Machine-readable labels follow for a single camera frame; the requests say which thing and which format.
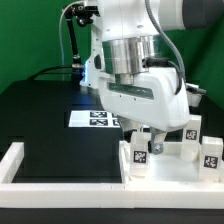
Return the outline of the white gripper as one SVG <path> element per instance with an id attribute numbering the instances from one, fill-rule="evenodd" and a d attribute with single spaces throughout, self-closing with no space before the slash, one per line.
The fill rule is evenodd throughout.
<path id="1" fill-rule="evenodd" d="M 134 77 L 133 85 L 115 82 L 115 76 L 100 72 L 98 88 L 103 108 L 118 115 L 118 122 L 126 142 L 139 123 L 148 125 L 151 133 L 150 151 L 154 155 L 164 151 L 166 132 L 183 129 L 190 119 L 189 107 L 198 107 L 205 91 L 198 85 L 182 83 L 178 86 L 176 70 L 171 67 L 151 67 Z"/>

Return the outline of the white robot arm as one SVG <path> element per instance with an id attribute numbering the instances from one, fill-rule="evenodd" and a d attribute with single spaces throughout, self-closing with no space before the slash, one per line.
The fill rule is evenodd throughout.
<path id="1" fill-rule="evenodd" d="M 99 26 L 98 91 L 105 110 L 125 131 L 150 127 L 151 152 L 163 152 L 166 134 L 189 122 L 189 97 L 205 93 L 186 82 L 183 59 L 169 30 L 207 28 L 224 14 L 224 0 L 84 0 Z"/>

